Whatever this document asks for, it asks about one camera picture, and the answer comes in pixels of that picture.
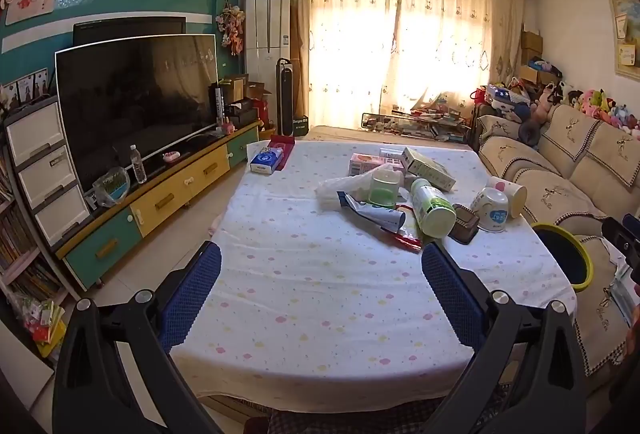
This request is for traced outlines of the white dotted tablecloth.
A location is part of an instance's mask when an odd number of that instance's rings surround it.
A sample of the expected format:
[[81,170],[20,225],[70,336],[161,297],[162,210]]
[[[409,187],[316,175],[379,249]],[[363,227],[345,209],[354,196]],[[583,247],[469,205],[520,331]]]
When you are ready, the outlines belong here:
[[386,409],[445,395],[471,358],[421,258],[316,188],[374,143],[299,141],[245,173],[213,240],[221,274],[171,357],[192,392],[280,410]]

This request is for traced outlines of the glass fish bowl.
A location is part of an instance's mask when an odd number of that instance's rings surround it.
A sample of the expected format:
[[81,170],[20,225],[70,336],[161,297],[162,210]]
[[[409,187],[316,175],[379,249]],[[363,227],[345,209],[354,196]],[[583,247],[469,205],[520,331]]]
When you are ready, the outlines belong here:
[[93,183],[93,191],[99,206],[113,207],[122,203],[130,189],[130,179],[125,168],[111,168]]

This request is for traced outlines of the white plastic drawer unit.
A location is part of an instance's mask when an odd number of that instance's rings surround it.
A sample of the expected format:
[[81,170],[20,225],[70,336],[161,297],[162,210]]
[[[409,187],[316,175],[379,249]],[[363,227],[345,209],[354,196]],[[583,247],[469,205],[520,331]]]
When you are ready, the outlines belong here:
[[11,116],[6,138],[25,204],[43,238],[54,246],[89,217],[58,99]]

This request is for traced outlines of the yellow rimmed dark trash bin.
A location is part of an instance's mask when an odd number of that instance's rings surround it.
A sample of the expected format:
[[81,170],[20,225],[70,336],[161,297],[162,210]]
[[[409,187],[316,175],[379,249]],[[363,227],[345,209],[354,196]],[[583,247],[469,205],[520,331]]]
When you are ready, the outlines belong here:
[[590,286],[594,268],[582,243],[570,232],[552,224],[532,224],[533,231],[552,255],[576,293]]

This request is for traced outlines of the white paper cup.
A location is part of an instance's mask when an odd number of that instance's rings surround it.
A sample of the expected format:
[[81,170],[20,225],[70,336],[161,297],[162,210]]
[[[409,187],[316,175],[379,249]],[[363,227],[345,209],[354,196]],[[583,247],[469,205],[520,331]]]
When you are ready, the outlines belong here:
[[512,218],[518,218],[521,215],[527,199],[527,189],[524,186],[496,176],[491,176],[486,186],[501,191],[508,198]]

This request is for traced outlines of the red snack wrapper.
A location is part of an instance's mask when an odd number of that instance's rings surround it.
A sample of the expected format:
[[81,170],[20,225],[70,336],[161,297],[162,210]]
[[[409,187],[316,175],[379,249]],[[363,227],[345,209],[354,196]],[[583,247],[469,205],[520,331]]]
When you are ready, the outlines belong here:
[[387,230],[387,233],[390,233],[393,239],[405,249],[420,252],[424,243],[424,235],[416,221],[413,209],[405,204],[398,204],[395,209],[405,216],[405,221],[396,232]]

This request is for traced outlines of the green translucent cup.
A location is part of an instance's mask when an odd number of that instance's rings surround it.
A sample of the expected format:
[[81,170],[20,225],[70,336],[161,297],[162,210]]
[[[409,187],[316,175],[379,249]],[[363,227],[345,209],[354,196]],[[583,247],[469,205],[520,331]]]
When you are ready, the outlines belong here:
[[394,171],[378,171],[372,174],[369,202],[373,205],[393,209],[397,204],[400,186],[404,183],[404,174]]

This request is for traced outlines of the blue white tissue pack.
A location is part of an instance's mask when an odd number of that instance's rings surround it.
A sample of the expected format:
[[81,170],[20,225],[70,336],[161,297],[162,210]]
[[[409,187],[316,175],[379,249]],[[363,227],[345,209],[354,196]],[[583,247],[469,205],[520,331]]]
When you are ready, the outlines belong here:
[[272,170],[276,165],[276,152],[270,151],[268,147],[261,149],[250,161],[250,171],[260,175],[271,175],[275,171]]

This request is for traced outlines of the white paper bowl blue label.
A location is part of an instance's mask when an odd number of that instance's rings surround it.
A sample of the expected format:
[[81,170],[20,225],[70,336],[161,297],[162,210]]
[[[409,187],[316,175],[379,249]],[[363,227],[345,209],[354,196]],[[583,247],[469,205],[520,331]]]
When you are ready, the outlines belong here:
[[471,211],[477,216],[480,229],[502,232],[509,217],[509,199],[502,191],[485,187],[474,198]]

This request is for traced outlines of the large black television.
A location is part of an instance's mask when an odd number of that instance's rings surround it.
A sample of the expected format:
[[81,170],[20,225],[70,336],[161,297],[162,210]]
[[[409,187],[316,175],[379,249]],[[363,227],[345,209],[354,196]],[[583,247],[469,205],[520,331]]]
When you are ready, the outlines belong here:
[[110,169],[127,168],[216,122],[212,34],[106,40],[55,53],[65,139],[78,183],[89,191]]

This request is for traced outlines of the plush toys row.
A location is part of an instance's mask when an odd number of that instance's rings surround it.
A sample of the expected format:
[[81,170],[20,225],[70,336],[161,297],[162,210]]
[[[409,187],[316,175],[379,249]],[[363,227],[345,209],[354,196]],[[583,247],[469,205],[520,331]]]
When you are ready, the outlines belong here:
[[472,92],[471,142],[478,145],[492,135],[511,137],[533,147],[542,128],[560,105],[639,136],[639,120],[627,105],[617,103],[602,89],[582,91],[564,80],[553,64],[533,56],[509,82],[495,82]]

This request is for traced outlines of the floral sheet low mattress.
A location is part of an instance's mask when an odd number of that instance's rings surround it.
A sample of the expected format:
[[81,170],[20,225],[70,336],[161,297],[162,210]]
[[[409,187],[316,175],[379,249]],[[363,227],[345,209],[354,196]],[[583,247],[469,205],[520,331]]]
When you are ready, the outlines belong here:
[[369,142],[394,146],[434,147],[471,151],[471,148],[463,143],[437,141],[433,139],[404,135],[376,133],[375,131],[363,131],[362,129],[348,129],[323,125],[311,128],[309,133],[303,137],[303,140]]

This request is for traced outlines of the white green box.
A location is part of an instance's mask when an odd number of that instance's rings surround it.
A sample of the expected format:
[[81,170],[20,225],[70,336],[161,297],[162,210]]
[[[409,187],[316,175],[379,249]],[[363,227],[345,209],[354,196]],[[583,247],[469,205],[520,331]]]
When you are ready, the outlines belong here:
[[440,191],[449,192],[456,184],[456,180],[446,171],[444,166],[415,149],[405,147],[401,153],[400,161],[408,174],[427,180]]

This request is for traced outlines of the white green cylinder can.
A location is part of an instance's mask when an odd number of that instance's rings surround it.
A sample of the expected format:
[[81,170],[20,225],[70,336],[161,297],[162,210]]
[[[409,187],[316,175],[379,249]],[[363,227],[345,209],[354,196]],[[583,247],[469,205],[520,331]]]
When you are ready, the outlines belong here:
[[442,191],[433,187],[426,179],[413,181],[410,200],[416,222],[428,237],[445,238],[454,227],[457,213]]

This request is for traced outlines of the beige sofa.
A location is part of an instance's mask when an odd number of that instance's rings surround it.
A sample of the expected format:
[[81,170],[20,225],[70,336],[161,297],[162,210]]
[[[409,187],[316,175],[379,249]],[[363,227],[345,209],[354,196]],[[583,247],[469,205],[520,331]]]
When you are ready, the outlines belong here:
[[500,117],[484,115],[477,127],[488,172],[526,188],[525,219],[568,231],[593,262],[592,282],[577,295],[586,373],[619,364],[628,327],[611,285],[623,261],[601,227],[605,218],[639,214],[638,140],[565,104],[552,108],[533,147],[518,138],[518,124]]

